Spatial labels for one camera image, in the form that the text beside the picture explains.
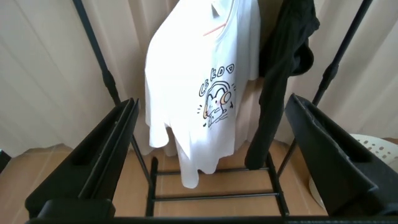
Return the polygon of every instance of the shirt sleeve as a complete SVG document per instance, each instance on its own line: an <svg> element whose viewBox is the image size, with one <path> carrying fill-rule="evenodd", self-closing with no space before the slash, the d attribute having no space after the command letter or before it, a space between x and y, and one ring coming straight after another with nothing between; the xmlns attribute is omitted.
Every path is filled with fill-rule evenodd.
<svg viewBox="0 0 398 224"><path fill-rule="evenodd" d="M148 50L145 67L145 121L149 126L149 146L163 147L169 142L165 124L165 119L167 119L166 97L164 97L165 92L161 85L164 73L156 69L162 66L161 61L156 62L156 58L151 58L153 53Z"/></svg>
<svg viewBox="0 0 398 224"><path fill-rule="evenodd" d="M250 80L259 76L260 54L260 9L257 0L252 0L250 18Z"/></svg>

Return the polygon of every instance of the cartoon print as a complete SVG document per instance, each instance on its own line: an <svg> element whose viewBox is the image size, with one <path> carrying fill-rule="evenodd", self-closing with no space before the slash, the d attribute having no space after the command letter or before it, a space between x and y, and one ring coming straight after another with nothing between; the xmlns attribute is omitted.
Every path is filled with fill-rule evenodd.
<svg viewBox="0 0 398 224"><path fill-rule="evenodd" d="M216 72L216 70L212 68L210 74L210 82L213 81L214 78L218 78L224 75L225 70L229 74L231 74L234 70L234 64L228 65L226 68L220 67L218 69L218 72ZM203 115L203 119L207 120L207 123L205 123L203 127L206 127L206 125L208 125L208 127L210 128L212 124L215 124L228 117L228 108L233 108L233 102L231 101L231 87L233 87L233 91L236 90L234 84L230 86L229 83L226 81L215 81L213 83L209 83L208 79L206 79L205 82L201 85L199 89L199 96L205 96L206 103L204 107L202 107L202 105L199 105L197 113L201 113Z"/></svg>

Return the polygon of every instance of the white t-shirt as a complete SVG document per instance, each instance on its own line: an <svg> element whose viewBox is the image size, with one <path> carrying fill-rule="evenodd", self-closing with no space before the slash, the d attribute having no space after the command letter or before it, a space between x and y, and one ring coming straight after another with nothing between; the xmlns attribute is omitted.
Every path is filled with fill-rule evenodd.
<svg viewBox="0 0 398 224"><path fill-rule="evenodd" d="M239 104L247 81L258 77L257 0L218 3L215 18L211 2L180 0L146 58L149 144L165 146L172 128L188 188L197 186L198 169L214 173L218 160L233 154ZM207 34L223 19L224 27Z"/></svg>

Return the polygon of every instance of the horizontal metal bar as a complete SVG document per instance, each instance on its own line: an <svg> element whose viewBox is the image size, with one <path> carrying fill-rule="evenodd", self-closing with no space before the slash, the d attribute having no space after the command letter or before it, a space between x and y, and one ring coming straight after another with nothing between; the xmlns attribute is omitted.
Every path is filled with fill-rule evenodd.
<svg viewBox="0 0 398 224"><path fill-rule="evenodd" d="M226 194L226 195L199 195L199 196L180 196L180 197L155 197L154 202L172 202L181 200L206 200L206 199L222 199L222 198L240 198L240 197L262 197L262 196L278 196L277 192L259 192L245 194Z"/></svg>
<svg viewBox="0 0 398 224"><path fill-rule="evenodd" d="M260 170L269 170L268 167L261 167ZM247 168L229 168L229 169L219 169L216 170L217 173L225 173L225 172L239 172L239 171L250 171ZM179 170L176 171L159 171L156 173L156 175L179 175L181 172Z"/></svg>

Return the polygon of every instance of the black metal rack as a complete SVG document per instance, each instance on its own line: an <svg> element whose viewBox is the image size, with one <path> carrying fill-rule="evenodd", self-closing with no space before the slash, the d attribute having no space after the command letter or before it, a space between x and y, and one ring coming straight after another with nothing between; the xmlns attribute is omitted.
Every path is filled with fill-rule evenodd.
<svg viewBox="0 0 398 224"><path fill-rule="evenodd" d="M338 51L334 61L326 69L326 71L323 75L323 80L321 82L320 89L318 90L317 95L313 101L315 104L317 104L320 101L320 98L322 97L323 93L328 88L328 85L330 84L332 79L335 77L335 75L337 73L338 63L340 62L340 60L344 54L344 51L348 47L349 42L351 41L352 37L354 36L354 33L355 33L356 29L358 28L366 11L368 10L368 7L371 2L372 2L372 0L364 0L361 7L359 8L359 11L357 12L357 14L355 16L354 21L353 21L351 27L349 28L349 31L346 34L346 37L344 38L343 43L342 43L341 47L339 48L339 51ZM106 66L105 60L101 53L101 49L97 43L93 29L91 28L90 22L86 15L84 6L83 6L81 0L73 0L73 3L75 4L75 7L76 7L79 17L81 19L81 22L83 23L83 27L86 30L87 36L90 40L90 44L91 44L91 46L94 50L94 53L96 55L97 61L101 67L104 84L108 88L113 101L115 102L116 105L118 105L120 103L120 99L118 96L118 91L116 89L116 85L115 85L113 76ZM286 155L284 162L282 163L278 173L275 170L275 166L272 161L271 154L269 154L267 156L267 159L265 161L266 166L263 167L262 170L267 171L269 174L269 177L270 177L270 180L272 183L271 191L263 191L263 192L248 193L248 194L199 195L199 196L187 195L187 196L181 196L181 197L162 197L162 196L157 196L155 194L158 176L179 175L180 171L179 170L172 171L172 172L158 171L158 160L156 157L153 157L152 161L151 161L150 172L149 172L148 168L145 165L145 162L142 158L142 154L139 150L139 146L137 144L137 141L136 141L134 135L131 137L131 144L133 146L134 152L136 153L136 156L138 158L138 161L142 167L142 171L143 171L143 173L147 179L147 183L148 183L146 217L154 216L154 206L155 206L156 202L171 202L171 201L184 201L184 200L208 200L208 199L218 199L218 198L265 197L265 196L276 197L277 204L279 206L279 211L280 211L280 214L282 215L282 217L289 216L289 209L287 208L287 204L286 204L286 201L284 198L284 193L283 193L282 188L279 183L279 176L283 172L284 167L286 166L286 163L288 162L288 160L290 159L290 156L292 155L292 153L294 151L295 141L293 142L292 146L290 147L288 154ZM221 169L221 170L217 170L216 173L247 172L247 171L248 170L245 168Z"/></svg>

